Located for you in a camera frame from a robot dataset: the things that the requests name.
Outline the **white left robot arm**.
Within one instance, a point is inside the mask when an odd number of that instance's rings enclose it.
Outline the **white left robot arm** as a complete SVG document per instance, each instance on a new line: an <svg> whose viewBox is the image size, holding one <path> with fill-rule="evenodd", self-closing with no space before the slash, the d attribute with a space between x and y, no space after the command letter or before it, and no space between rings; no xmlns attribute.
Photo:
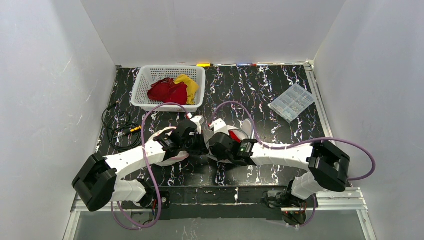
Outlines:
<svg viewBox="0 0 424 240"><path fill-rule="evenodd" d="M156 199L156 191L145 180L125 177L150 165L171 166L190 156L208 152L201 126L205 119L195 116L184 119L176 127L166 127L145 144L108 156L92 154L72 181L90 212L110 202L133 202L144 208Z"/></svg>

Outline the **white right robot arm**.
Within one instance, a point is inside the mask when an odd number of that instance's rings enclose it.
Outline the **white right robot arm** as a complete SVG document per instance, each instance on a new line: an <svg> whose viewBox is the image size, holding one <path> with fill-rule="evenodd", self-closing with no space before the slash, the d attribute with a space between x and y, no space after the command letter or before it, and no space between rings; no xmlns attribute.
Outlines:
<svg viewBox="0 0 424 240"><path fill-rule="evenodd" d="M270 144L253 138L235 140L229 134L216 133L206 143L219 162L237 166L279 165L305 170L291 180L284 193L285 201L304 202L324 191L344 192L350 158L328 140L306 144Z"/></svg>

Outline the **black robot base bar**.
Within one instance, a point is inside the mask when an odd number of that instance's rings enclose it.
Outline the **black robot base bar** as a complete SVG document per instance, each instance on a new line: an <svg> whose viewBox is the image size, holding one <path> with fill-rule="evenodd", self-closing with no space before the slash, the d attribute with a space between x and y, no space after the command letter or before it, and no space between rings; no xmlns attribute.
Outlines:
<svg viewBox="0 0 424 240"><path fill-rule="evenodd" d="M284 186L161 186L160 219L266 219L306 221L314 208L309 197L305 203L282 204Z"/></svg>

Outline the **bright red bra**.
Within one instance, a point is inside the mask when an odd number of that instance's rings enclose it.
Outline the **bright red bra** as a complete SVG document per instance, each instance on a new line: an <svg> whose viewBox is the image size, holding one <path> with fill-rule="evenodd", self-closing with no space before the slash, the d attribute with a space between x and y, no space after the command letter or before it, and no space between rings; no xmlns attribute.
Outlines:
<svg viewBox="0 0 424 240"><path fill-rule="evenodd" d="M241 142L241 139L237 136L237 134L233 130L229 130L229 136L236 141L237 143Z"/></svg>

